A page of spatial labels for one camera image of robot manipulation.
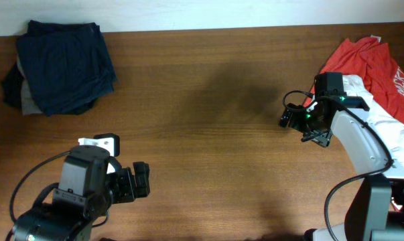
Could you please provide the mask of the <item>navy blue shorts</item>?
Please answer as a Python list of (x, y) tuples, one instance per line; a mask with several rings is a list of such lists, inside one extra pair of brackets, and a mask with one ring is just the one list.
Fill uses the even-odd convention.
[(47, 116), (72, 112), (114, 90), (117, 75), (96, 23), (31, 20), (16, 48), (31, 96)]

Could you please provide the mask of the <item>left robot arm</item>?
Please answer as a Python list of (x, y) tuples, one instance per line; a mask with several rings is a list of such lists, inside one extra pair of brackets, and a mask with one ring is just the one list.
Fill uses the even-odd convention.
[(62, 154), (64, 164), (58, 183), (44, 188), (30, 210), (14, 221), (8, 240), (89, 240), (96, 220), (109, 216), (113, 204), (147, 197), (149, 166), (108, 173), (117, 160), (101, 147), (79, 145)]

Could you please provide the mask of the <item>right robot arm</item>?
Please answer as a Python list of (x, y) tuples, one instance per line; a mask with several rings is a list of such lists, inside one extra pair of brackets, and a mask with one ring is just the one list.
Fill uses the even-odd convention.
[[(329, 192), (324, 202), (324, 229), (307, 230), (304, 240), (404, 240), (404, 124), (388, 114), (357, 75), (326, 72), (314, 78), (308, 103), (284, 102), (279, 124), (302, 133), (303, 142), (328, 147), (336, 137), (356, 176)], [(331, 225), (332, 196), (354, 181), (360, 187), (344, 222)]]

